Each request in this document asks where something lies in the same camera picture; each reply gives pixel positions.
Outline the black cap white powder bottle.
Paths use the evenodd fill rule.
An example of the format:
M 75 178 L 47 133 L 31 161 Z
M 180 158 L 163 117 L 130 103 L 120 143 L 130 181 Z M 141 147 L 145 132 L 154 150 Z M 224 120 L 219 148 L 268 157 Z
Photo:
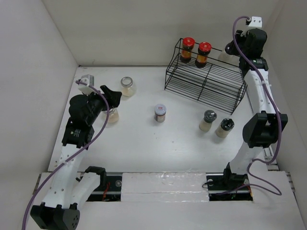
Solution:
M 227 62 L 232 65 L 239 65 L 239 57 L 236 55 L 230 55 L 228 54 L 229 47 L 225 47 L 225 49 L 220 53 L 218 60 Z

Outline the red lid sauce jar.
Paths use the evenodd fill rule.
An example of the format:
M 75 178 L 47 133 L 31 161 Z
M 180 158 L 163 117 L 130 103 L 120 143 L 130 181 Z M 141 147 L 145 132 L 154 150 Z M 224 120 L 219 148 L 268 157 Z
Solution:
M 183 63 L 189 63 L 191 60 L 191 52 L 194 48 L 195 40 L 191 37 L 185 37 L 182 40 L 182 50 L 180 54 L 180 61 Z
M 208 42 L 201 42 L 198 47 L 198 54 L 195 60 L 197 68 L 203 68 L 207 64 L 207 58 L 210 54 L 212 46 Z

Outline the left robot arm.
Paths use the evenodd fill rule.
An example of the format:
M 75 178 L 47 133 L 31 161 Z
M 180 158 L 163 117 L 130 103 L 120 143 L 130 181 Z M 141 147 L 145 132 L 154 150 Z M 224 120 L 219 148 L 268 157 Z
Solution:
M 118 108 L 122 93 L 102 85 L 99 90 L 78 81 L 82 94 L 69 101 L 70 117 L 65 127 L 57 168 L 46 178 L 51 180 L 48 193 L 40 205 L 31 199 L 25 216 L 30 215 L 42 230 L 74 230 L 80 210 L 91 193 L 107 184 L 104 168 L 90 166 L 79 182 L 78 169 L 91 144 L 102 134 L 94 134 L 93 124 L 101 112 Z

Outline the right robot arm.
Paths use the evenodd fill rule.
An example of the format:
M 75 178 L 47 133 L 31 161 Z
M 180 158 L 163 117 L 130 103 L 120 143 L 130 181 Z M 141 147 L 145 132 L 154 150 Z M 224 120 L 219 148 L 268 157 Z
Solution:
M 249 100 L 254 112 L 242 131 L 243 144 L 237 155 L 224 169 L 223 186 L 232 189 L 248 173 L 252 163 L 263 149 L 281 140 L 281 132 L 288 116 L 279 112 L 274 103 L 268 81 L 268 64 L 261 55 L 267 40 L 265 31 L 254 28 L 246 32 L 233 29 L 233 41 L 225 51 L 239 57 L 239 69 L 247 84 Z

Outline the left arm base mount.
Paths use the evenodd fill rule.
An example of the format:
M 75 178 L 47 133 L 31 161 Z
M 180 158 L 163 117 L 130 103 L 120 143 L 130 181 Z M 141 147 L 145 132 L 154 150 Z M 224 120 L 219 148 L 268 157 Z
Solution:
M 90 194 L 88 202 L 117 202 L 121 200 L 122 173 L 106 172 L 105 168 L 90 166 L 86 173 L 100 175 L 100 185 Z

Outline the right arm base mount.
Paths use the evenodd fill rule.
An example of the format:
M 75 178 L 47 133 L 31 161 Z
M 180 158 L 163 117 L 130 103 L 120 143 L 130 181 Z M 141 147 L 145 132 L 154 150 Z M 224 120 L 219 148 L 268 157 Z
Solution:
M 207 189 L 209 201 L 253 201 L 248 175 L 235 174 L 229 164 L 222 173 L 207 173 L 202 188 Z

